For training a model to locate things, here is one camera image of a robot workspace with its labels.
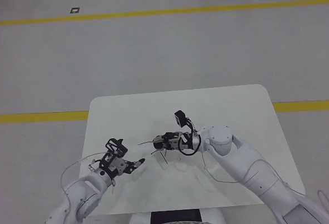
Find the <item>floor marking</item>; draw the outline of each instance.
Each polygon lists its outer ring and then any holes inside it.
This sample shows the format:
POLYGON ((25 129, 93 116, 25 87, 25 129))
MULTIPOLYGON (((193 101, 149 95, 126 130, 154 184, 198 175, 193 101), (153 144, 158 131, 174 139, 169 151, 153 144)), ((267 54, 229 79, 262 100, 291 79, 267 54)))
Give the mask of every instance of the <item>floor marking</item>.
POLYGON ((46 24, 51 22, 75 22, 87 20, 108 20, 113 18, 128 18, 139 16, 161 16, 174 14, 190 14, 203 12, 224 12, 224 11, 239 11, 239 10, 258 10, 267 8, 284 8, 284 7, 298 7, 298 6, 316 6, 322 4, 329 4, 329 0, 306 0, 306 1, 290 1, 290 2, 265 2, 257 4, 240 4, 229 6, 209 6, 199 8, 177 8, 169 10, 152 10, 139 12, 120 12, 110 14, 93 14, 93 15, 76 15, 55 18, 32 18, 27 20, 5 20, 0 21, 0 26, 14 26, 25 24, 46 24))
MULTIPOLYGON (((275 102, 272 104, 275 112, 308 112, 329 111, 329 100, 275 102)), ((77 122, 87 120, 88 111, 31 113, 31 114, 0 114, 0 124, 34 123, 34 122, 77 122)))

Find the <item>white cable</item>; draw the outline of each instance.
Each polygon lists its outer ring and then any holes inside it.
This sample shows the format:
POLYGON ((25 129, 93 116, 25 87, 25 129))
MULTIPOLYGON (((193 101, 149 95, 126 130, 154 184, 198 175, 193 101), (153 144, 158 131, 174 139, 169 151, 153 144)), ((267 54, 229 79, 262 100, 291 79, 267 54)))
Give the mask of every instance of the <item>white cable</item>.
POLYGON ((317 197, 319 197, 319 200, 320 200, 321 204, 323 205, 323 207, 325 208, 326 212, 329 213, 328 210, 327 210, 327 208, 326 208, 326 206, 324 205, 321 197, 320 197, 320 192, 322 193, 322 195, 324 195, 324 197, 326 198, 326 201, 328 202, 328 204, 329 204, 329 199, 328 199, 328 197, 326 196, 326 194, 322 190, 318 190, 317 191, 317 197))
MULTIPOLYGON (((278 174, 278 172, 276 172, 276 170, 274 169, 274 167, 273 167, 269 162, 267 162, 266 160, 259 159, 259 160, 254 161, 254 162, 250 165, 250 167, 248 168, 248 170, 247 170, 247 172, 245 173, 244 177, 243 177, 240 181, 223 181, 223 180, 217 180, 217 179, 216 179, 216 178, 215 178, 215 177, 214 177, 214 176, 208 171, 208 169, 207 169, 207 167, 206 167, 206 164, 205 164, 205 161, 204 161, 204 156, 203 156, 203 151, 202 151, 202 150, 201 150, 201 154, 202 154, 202 160, 203 160, 203 165, 204 165, 203 169, 204 169, 205 171, 207 171, 207 173, 209 174, 209 176, 210 176, 211 178, 213 178, 213 180, 215 180, 215 181, 217 181, 217 182, 220 182, 220 183, 229 183, 229 184, 240 183, 240 182, 242 182, 242 181, 245 179, 245 177, 248 175, 248 173, 249 173, 249 171, 250 171, 250 168, 251 168, 256 162, 258 162, 258 161, 263 161, 263 162, 265 162, 266 164, 268 164, 268 165, 270 166, 270 168, 274 171, 275 175, 278 177, 278 179, 280 180, 280 182, 282 182, 282 184, 283 184, 285 187, 289 188, 289 189, 292 190, 293 192, 295 192, 295 193, 297 193, 297 194, 299 194, 299 195, 301 195, 301 196, 303 196, 303 197, 306 197, 305 194, 302 194, 302 193, 300 193, 300 192, 294 190, 293 188, 291 188, 291 187, 289 186, 289 184, 288 184, 287 182, 285 182, 284 180, 282 180, 282 178, 280 177, 280 175, 278 174)), ((328 197, 326 196, 326 194, 325 194, 322 190, 318 190, 318 191, 317 191, 317 196, 319 197, 319 200, 320 200, 321 204, 322 204, 323 207, 325 208, 326 212, 329 214, 328 209, 326 208, 325 204, 323 203, 323 201, 322 201, 322 199, 321 199, 321 197, 320 197, 320 193, 322 193, 322 194, 325 196, 326 201, 328 202, 328 204, 329 204, 329 199, 328 199, 328 197)))
POLYGON ((68 210, 65 210, 66 215, 65 215, 65 217, 64 217, 64 222, 63 222, 63 224, 65 224, 65 221, 66 221, 66 219, 67 219, 67 217, 68 217, 68 215, 69 215, 69 213, 70 213, 70 210, 71 210, 71 202, 70 202, 70 198, 69 198, 68 194, 66 193, 66 191, 65 191, 65 189, 64 189, 64 186, 63 186, 63 176, 64 176, 65 172, 66 172, 70 167, 72 167, 73 165, 77 164, 78 162, 81 162, 81 161, 83 161, 83 160, 85 160, 85 159, 87 159, 87 158, 89 158, 89 157, 91 157, 91 156, 96 156, 96 155, 99 155, 99 154, 105 154, 105 153, 106 153, 106 152, 98 152, 98 153, 94 153, 94 154, 91 154, 91 155, 89 155, 89 156, 86 156, 86 157, 84 157, 84 158, 82 158, 82 159, 80 159, 80 160, 74 162, 74 163, 71 164, 70 166, 66 167, 66 169, 63 171, 63 173, 62 173, 62 175, 61 175, 61 177, 60 177, 60 186, 62 187, 63 193, 65 194, 65 196, 67 197, 68 202, 69 202, 69 209, 68 209, 68 210))

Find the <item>black cable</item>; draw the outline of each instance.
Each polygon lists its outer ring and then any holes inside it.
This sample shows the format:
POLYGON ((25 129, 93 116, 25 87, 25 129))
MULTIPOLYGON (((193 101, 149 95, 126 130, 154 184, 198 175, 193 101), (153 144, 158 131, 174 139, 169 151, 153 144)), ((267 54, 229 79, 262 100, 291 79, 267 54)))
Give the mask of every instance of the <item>black cable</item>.
POLYGON ((151 142, 142 142, 142 143, 138 144, 138 146, 141 145, 141 144, 146 144, 146 143, 151 143, 151 142))
POLYGON ((185 156, 193 156, 197 151, 198 151, 198 149, 199 149, 199 147, 200 147, 200 145, 201 145, 201 143, 202 143, 202 138, 200 137, 200 135, 198 135, 198 138, 199 138, 199 143, 198 143, 198 146, 197 146, 197 148, 196 148, 196 150, 194 151, 194 152, 192 152, 192 153, 185 153, 185 152, 183 152, 182 150, 181 150, 181 148, 180 148, 180 142, 181 142, 181 139, 178 141, 178 150, 183 154, 183 155, 185 155, 185 156))

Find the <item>robotic hand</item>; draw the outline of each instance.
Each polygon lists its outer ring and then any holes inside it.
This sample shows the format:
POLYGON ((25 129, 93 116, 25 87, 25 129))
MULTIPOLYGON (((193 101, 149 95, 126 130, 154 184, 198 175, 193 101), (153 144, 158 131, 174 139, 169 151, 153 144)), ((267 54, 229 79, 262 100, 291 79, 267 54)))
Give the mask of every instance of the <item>robotic hand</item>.
POLYGON ((188 126, 191 133, 167 132, 157 136, 153 140, 157 150, 178 150, 187 156, 198 150, 208 151, 233 179, 270 208, 277 223, 329 224, 329 213, 321 205, 290 188, 255 148, 235 136, 228 127, 203 128, 197 132, 181 110, 175 117, 178 125, 188 126))
POLYGON ((144 158, 137 162, 123 159, 128 149, 122 145, 122 141, 123 139, 110 139, 106 143, 108 151, 103 158, 93 162, 93 164, 99 163, 98 168, 94 169, 90 164, 90 174, 64 188, 66 195, 63 194, 63 202, 50 215, 46 224, 82 223, 82 220, 98 206, 107 188, 110 185, 115 186, 116 176, 121 176, 123 173, 131 174, 144 162, 144 158))

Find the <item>cable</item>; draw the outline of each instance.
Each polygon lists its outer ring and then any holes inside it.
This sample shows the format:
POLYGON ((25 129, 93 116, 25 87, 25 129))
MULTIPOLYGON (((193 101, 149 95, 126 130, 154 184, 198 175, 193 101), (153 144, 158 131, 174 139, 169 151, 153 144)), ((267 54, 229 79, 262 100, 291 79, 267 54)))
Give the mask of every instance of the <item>cable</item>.
POLYGON ((201 145, 201 143, 202 143, 202 138, 201 138, 201 136, 198 134, 198 138, 199 138, 199 143, 198 143, 198 146, 197 146, 197 148, 195 149, 195 151, 194 152, 192 152, 192 153, 185 153, 185 152, 183 152, 182 150, 181 150, 181 147, 180 147, 180 142, 181 142, 181 140, 179 140, 178 141, 178 143, 177 143, 177 147, 178 147, 178 151, 180 151, 183 155, 185 155, 185 156, 193 156, 194 154, 196 154, 196 152, 198 151, 198 149, 200 148, 200 145, 201 145))
POLYGON ((65 196, 67 197, 68 202, 69 202, 69 209, 68 209, 68 210, 65 210, 66 215, 65 215, 65 217, 64 217, 64 222, 63 222, 63 224, 65 224, 65 221, 66 221, 66 219, 67 219, 67 217, 68 217, 68 215, 69 215, 69 213, 70 213, 70 210, 71 210, 71 202, 70 202, 70 198, 69 198, 68 194, 66 193, 66 191, 65 191, 65 189, 64 189, 64 186, 63 186, 63 176, 64 176, 65 172, 66 172, 70 167, 72 167, 73 165, 77 164, 78 162, 81 162, 81 161, 83 161, 83 160, 85 160, 85 159, 87 159, 87 158, 89 158, 89 157, 91 157, 91 156, 96 156, 96 155, 99 155, 99 154, 105 154, 105 153, 106 153, 106 152, 98 152, 98 153, 94 153, 94 154, 91 154, 91 155, 89 155, 89 156, 86 156, 86 157, 84 157, 84 158, 82 158, 82 159, 80 159, 80 160, 74 162, 74 163, 71 164, 70 166, 66 167, 65 170, 63 171, 63 173, 62 173, 62 175, 61 175, 61 177, 60 177, 60 186, 62 187, 63 193, 65 194, 65 196))
POLYGON ((324 205, 321 197, 320 197, 320 193, 322 193, 322 195, 325 197, 325 199, 326 199, 326 201, 327 201, 328 204, 329 204, 329 199, 327 198, 326 194, 322 190, 318 190, 317 191, 317 197, 319 197, 319 200, 320 200, 321 204, 323 205, 323 207, 325 208, 326 212, 329 213, 328 210, 327 210, 327 208, 326 208, 326 206, 324 205))
POLYGON ((152 143, 152 141, 151 142, 142 142, 142 143, 138 144, 138 146, 140 146, 141 144, 146 144, 146 143, 152 143))
POLYGON ((209 171, 208 171, 208 169, 207 169, 207 166, 206 166, 206 164, 205 164, 205 161, 204 161, 204 156, 203 156, 203 150, 201 150, 200 151, 201 152, 201 155, 202 155, 202 160, 203 160, 203 169, 205 170, 205 171, 207 171, 207 173, 209 174, 209 176, 213 179, 213 180, 215 180, 215 181, 217 181, 217 182, 220 182, 220 183, 229 183, 229 184, 236 184, 236 183, 239 183, 239 182, 237 182, 237 181, 224 181, 224 180, 217 180, 209 171))
MULTIPOLYGON (((276 170, 274 169, 274 167, 273 167, 269 162, 267 162, 266 160, 258 159, 258 160, 256 160, 256 161, 254 161, 254 162, 250 165, 250 167, 248 168, 248 170, 247 170, 247 172, 245 173, 244 177, 243 177, 240 181, 223 181, 223 180, 217 180, 217 179, 216 179, 216 178, 215 178, 215 177, 214 177, 214 176, 208 171, 207 166, 206 166, 206 164, 205 164, 204 156, 203 156, 203 150, 201 150, 201 155, 202 155, 202 160, 203 160, 203 165, 204 165, 203 169, 204 169, 205 171, 207 171, 207 173, 209 174, 209 176, 210 176, 211 178, 213 178, 213 180, 215 180, 215 181, 217 181, 217 182, 220 182, 220 183, 229 183, 229 184, 240 183, 240 182, 242 182, 242 181, 245 179, 245 177, 248 175, 248 173, 249 173, 251 167, 252 167, 256 162, 258 162, 258 161, 263 161, 264 163, 266 163, 266 164, 268 164, 268 165, 270 166, 270 168, 274 171, 275 175, 278 177, 278 179, 280 180, 280 182, 281 182, 285 187, 287 187, 287 188, 290 189, 291 191, 293 191, 293 192, 295 192, 295 193, 297 193, 297 194, 299 194, 299 195, 301 195, 301 196, 303 196, 303 197, 306 197, 305 194, 302 194, 302 193, 300 193, 300 192, 294 190, 293 188, 291 188, 291 187, 289 186, 289 184, 288 184, 287 182, 285 182, 284 180, 282 180, 281 176, 278 174, 278 172, 276 172, 276 170)), ((320 193, 322 193, 322 194, 324 195, 324 197, 325 197, 326 201, 328 202, 328 204, 329 204, 329 199, 328 199, 328 197, 326 196, 326 194, 325 194, 322 190, 318 190, 318 191, 317 191, 317 196, 319 197, 319 200, 320 200, 321 204, 322 204, 323 207, 325 208, 326 212, 329 214, 328 209, 326 208, 325 204, 323 203, 323 201, 322 201, 322 199, 321 199, 321 197, 320 197, 320 193)))

